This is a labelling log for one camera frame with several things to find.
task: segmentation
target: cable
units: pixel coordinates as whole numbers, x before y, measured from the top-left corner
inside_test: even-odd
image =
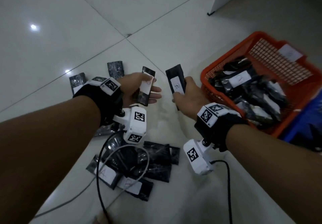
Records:
[[[132,147],[136,147],[136,148],[140,148],[140,149],[143,149],[143,150],[146,150],[146,149],[144,149],[144,148],[141,148],[141,147],[139,147],[139,146],[137,146],[137,145],[131,145],[131,144],[129,144],[129,145],[126,145],[126,146],[132,146]],[[109,158],[110,157],[107,157],[107,159],[104,161],[104,163],[103,163],[103,165],[105,165],[106,164],[106,162],[109,160]],[[64,202],[64,203],[62,203],[62,204],[60,204],[60,205],[57,205],[56,207],[54,207],[54,208],[51,208],[50,210],[47,210],[47,211],[44,211],[44,212],[42,212],[42,213],[40,213],[40,214],[38,214],[38,215],[35,215],[34,216],[34,219],[35,218],[38,218],[38,217],[40,217],[40,216],[43,216],[43,215],[45,215],[45,214],[48,214],[48,213],[50,213],[50,212],[52,212],[52,211],[54,211],[54,210],[57,210],[57,209],[59,209],[59,208],[61,208],[61,207],[63,207],[63,206],[65,206],[65,205],[67,205],[67,204],[69,204],[70,202],[72,202],[72,201],[74,201],[76,198],[78,198],[83,192],[85,192],[85,190],[86,189],[88,189],[88,187],[92,184],[92,182],[95,180],[95,178],[96,178],[96,176],[95,177],[93,177],[93,179],[90,181],[90,183],[82,190],[82,191],[80,191],[79,192],[79,194],[77,194],[75,197],[73,197],[73,198],[71,198],[70,200],[68,200],[68,201],[66,201],[66,202]],[[123,193],[123,191],[122,192],[120,192],[120,194],[107,206],[107,208],[109,208],[113,203],[114,203],[114,201],[121,195],[121,193]]]
[[[227,166],[227,176],[228,176],[228,211],[229,211],[229,223],[232,224],[232,214],[231,214],[231,200],[230,200],[230,171],[229,171],[229,165],[226,161],[217,160],[217,161],[211,161],[210,164],[215,164],[216,162],[223,162]]]
[[[101,157],[102,157],[102,153],[103,153],[103,150],[104,150],[104,148],[105,148],[105,145],[107,144],[107,142],[110,140],[110,138],[112,137],[112,136],[114,136],[114,135],[116,135],[117,133],[119,133],[119,132],[125,132],[124,130],[121,130],[121,131],[118,131],[118,132],[115,132],[115,133],[113,133],[109,138],[107,138],[107,140],[105,141],[105,143],[103,144],[103,146],[102,146],[102,149],[101,149],[101,151],[100,151],[100,153],[99,153],[99,157],[98,157],[98,159],[97,159],[97,168],[96,168],[96,186],[97,186],[97,193],[98,193],[98,195],[99,195],[99,201],[100,201],[100,203],[101,203],[101,206],[102,206],[102,209],[103,209],[103,212],[104,212],[104,214],[105,214],[105,217],[107,218],[107,221],[108,221],[108,223],[112,223],[112,221],[111,221],[111,218],[110,218],[110,216],[109,216],[109,214],[107,213],[107,211],[106,211],[106,208],[105,208],[105,206],[104,206],[104,203],[103,203],[103,200],[102,200],[102,197],[101,197],[101,194],[100,194],[100,189],[99,189],[99,172],[100,172],[100,169],[99,169],[99,162],[100,162],[100,159],[101,159]],[[143,149],[146,153],[147,153],[147,166],[145,167],[145,169],[144,169],[144,171],[143,171],[143,173],[142,173],[142,175],[138,178],[138,179],[136,179],[132,184],[130,184],[130,185],[128,185],[126,188],[124,188],[120,193],[119,193],[119,195],[108,205],[108,207],[109,206],[111,206],[111,204],[124,192],[124,191],[126,191],[128,188],[130,188],[131,186],[133,186],[134,184],[136,184],[143,176],[144,176],[144,174],[147,172],[147,168],[148,168],[148,166],[149,166],[149,163],[150,163],[150,156],[149,156],[149,153],[148,153],[148,151],[145,149],[145,148],[141,148],[141,147],[139,147],[139,146],[137,146],[137,145],[132,145],[132,144],[128,144],[128,145],[123,145],[123,146],[120,146],[120,147],[118,147],[116,150],[114,150],[108,157],[107,157],[107,159],[105,160],[105,162],[107,162],[108,160],[109,160],[109,158],[117,151],[117,150],[119,150],[119,149],[121,149],[121,148],[125,148],[125,147],[136,147],[136,148],[140,148],[140,149]]]

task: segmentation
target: blue plastic container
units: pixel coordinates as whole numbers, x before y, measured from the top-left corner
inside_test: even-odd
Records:
[[[297,133],[312,139],[309,124],[322,130],[322,91],[293,120],[281,140],[290,142]]]

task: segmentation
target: person's right hand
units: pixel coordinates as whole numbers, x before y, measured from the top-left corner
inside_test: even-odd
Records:
[[[175,102],[179,110],[193,120],[197,120],[197,113],[202,106],[209,104],[201,89],[195,84],[191,76],[185,78],[187,83],[185,94],[179,92],[173,94],[172,102]]]

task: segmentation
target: glossy floor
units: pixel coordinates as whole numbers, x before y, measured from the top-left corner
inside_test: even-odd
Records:
[[[171,102],[166,69],[180,63],[200,85],[204,67],[257,30],[288,40],[322,68],[321,0],[233,0],[209,17],[211,1],[0,0],[0,121],[70,99],[70,76],[106,76],[106,63],[122,60],[126,73],[154,69],[163,89],[163,98],[147,108],[147,139],[182,147],[200,136]],[[87,185],[92,175],[85,168],[105,139],[89,143],[39,213]],[[231,166],[234,223],[293,223],[230,153],[213,154]],[[153,182],[148,202],[118,198],[110,208],[116,222],[228,223],[224,165],[200,177],[182,152],[170,183]],[[105,203],[119,191],[101,189]],[[93,184],[31,223],[91,223],[100,211]]]

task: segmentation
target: orange plastic basket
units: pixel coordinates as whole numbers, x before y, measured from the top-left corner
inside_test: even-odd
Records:
[[[264,32],[254,32],[201,72],[201,89],[209,101],[225,104],[244,117],[245,113],[224,93],[217,91],[208,79],[214,77],[215,71],[222,70],[224,64],[239,56],[246,56],[259,75],[267,75],[280,83],[290,102],[287,108],[281,110],[282,122],[264,130],[277,138],[317,93],[322,84],[320,70],[308,63],[305,55],[296,62],[291,62],[278,52],[285,44],[289,43],[276,41]]]

